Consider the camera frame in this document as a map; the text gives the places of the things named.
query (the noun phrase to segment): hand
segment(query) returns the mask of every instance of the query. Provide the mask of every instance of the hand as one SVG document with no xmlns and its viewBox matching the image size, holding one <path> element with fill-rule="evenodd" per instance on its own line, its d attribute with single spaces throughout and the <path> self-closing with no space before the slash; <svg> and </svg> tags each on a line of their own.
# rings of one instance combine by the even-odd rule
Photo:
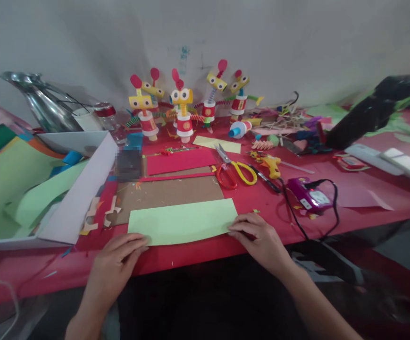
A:
<svg viewBox="0 0 410 340">
<path fill-rule="evenodd" d="M 276 230 L 257 214 L 238 215 L 228 229 L 230 236 L 240 241 L 259 264 L 279 279 L 285 271 L 295 268 Z M 241 232 L 255 239 L 252 241 Z"/>
<path fill-rule="evenodd" d="M 96 256 L 79 310 L 107 314 L 131 274 L 148 239 L 142 234 L 112 238 Z"/>
</svg>

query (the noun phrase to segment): white wall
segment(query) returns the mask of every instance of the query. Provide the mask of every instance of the white wall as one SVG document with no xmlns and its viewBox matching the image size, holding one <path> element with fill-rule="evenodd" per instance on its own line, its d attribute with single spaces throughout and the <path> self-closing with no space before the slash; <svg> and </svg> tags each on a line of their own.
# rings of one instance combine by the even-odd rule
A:
<svg viewBox="0 0 410 340">
<path fill-rule="evenodd" d="M 180 65 L 187 46 L 186 64 Z M 41 72 L 78 99 L 129 107 L 129 77 L 184 72 L 196 100 L 221 58 L 241 68 L 248 94 L 276 104 L 341 100 L 390 74 L 410 73 L 410 0 L 0 0 L 0 72 Z M 34 123 L 0 80 L 0 105 Z"/>
</svg>

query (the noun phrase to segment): red tablecloth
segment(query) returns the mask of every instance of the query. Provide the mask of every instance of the red tablecloth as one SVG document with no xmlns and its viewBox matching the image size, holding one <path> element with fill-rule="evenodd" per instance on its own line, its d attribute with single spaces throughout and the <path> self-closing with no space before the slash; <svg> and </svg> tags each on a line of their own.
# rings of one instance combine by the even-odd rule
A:
<svg viewBox="0 0 410 340">
<path fill-rule="evenodd" d="M 171 124 L 168 124 L 167 127 L 171 133 L 174 133 L 175 129 Z M 217 119 L 213 135 L 201 127 L 197 127 L 196 135 L 229 139 L 227 136 L 228 127 L 228 118 Z M 242 143 L 243 147 L 241 154 L 229 153 L 231 159 L 255 164 L 254 160 L 244 153 L 250 150 L 253 140 L 251 134 L 246 135 L 243 139 L 233 140 Z M 361 142 L 380 151 L 389 147 L 397 147 L 410 154 L 410 144 L 400 142 L 393 133 L 363 138 Z M 149 142 L 144 139 L 144 144 L 143 153 L 150 154 L 168 147 L 178 147 L 181 140 L 169 137 L 164 127 L 161 129 L 159 140 L 156 143 L 147 145 Z M 216 159 L 220 163 L 217 152 L 213 152 L 216 153 Z M 362 173 L 346 172 L 335 165 L 331 154 L 308 155 L 299 158 L 284 148 L 271 150 L 270 154 L 280 157 L 286 162 L 315 171 L 314 174 L 309 175 L 286 166 L 280 166 L 284 179 L 294 177 L 328 178 L 338 185 L 345 183 L 345 185 L 364 186 L 373 190 L 395 209 L 388 211 L 379 207 L 357 209 L 339 207 L 341 223 L 334 233 L 344 233 L 410 218 L 410 180 L 404 176 L 391 176 L 376 168 Z M 258 183 L 251 187 L 239 181 L 236 190 L 223 189 L 223 192 L 225 198 L 233 198 L 238 213 L 248 213 L 253 209 L 258 209 L 260 216 L 276 228 L 285 244 L 304 240 L 297 226 L 292 223 L 293 220 L 288 212 L 284 197 L 276 195 L 262 180 L 259 179 Z M 332 209 L 327 210 L 324 216 L 315 220 L 303 216 L 298 218 L 311 238 L 323 235 L 335 223 Z M 76 249 L 73 249 L 70 254 L 63 258 L 61 255 L 68 247 L 0 252 L 0 280 L 11 282 L 16 288 L 19 298 L 83 286 L 87 282 L 96 254 L 112 236 L 125 233 L 126 228 L 126 225 L 120 225 L 104 230 L 100 235 L 92 232 L 88 236 L 81 236 L 76 244 Z M 141 256 L 134 274 L 140 275 L 196 264 L 237 255 L 244 251 L 245 249 L 228 235 L 175 246 L 154 246 Z M 0 302 L 10 299 L 8 290 L 0 286 Z"/>
</svg>

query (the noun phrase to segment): glass jar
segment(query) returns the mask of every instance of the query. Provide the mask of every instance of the glass jar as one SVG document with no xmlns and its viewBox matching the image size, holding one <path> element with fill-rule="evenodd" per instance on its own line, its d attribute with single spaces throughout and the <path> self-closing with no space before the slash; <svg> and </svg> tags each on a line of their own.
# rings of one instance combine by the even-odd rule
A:
<svg viewBox="0 0 410 340">
<path fill-rule="evenodd" d="M 126 144 L 125 129 L 117 122 L 116 111 L 112 104 L 100 102 L 93 106 L 95 114 L 105 130 L 108 130 L 118 145 Z"/>
</svg>

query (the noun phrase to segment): white paper cup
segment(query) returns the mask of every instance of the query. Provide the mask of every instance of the white paper cup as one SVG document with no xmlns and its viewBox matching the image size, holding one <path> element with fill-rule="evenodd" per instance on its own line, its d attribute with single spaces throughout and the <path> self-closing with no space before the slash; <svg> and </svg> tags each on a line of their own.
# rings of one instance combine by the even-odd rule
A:
<svg viewBox="0 0 410 340">
<path fill-rule="evenodd" d="M 93 109 L 89 108 L 88 111 L 84 108 L 74 110 L 73 116 L 76 122 L 81 126 L 84 131 L 101 131 L 103 127 L 99 118 L 94 114 Z"/>
</svg>

